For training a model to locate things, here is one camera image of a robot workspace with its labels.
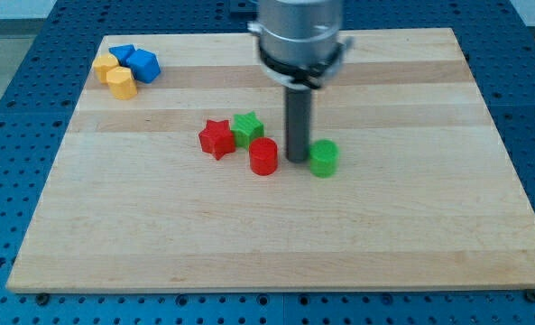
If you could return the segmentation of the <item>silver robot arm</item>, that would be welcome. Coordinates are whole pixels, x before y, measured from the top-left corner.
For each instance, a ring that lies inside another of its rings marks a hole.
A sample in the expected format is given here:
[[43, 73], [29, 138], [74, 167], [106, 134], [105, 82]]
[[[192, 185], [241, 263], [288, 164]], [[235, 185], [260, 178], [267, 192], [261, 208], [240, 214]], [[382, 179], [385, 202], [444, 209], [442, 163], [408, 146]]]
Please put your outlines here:
[[259, 0], [247, 28], [263, 72], [296, 91], [323, 88], [341, 70], [354, 39], [339, 37], [341, 0]]

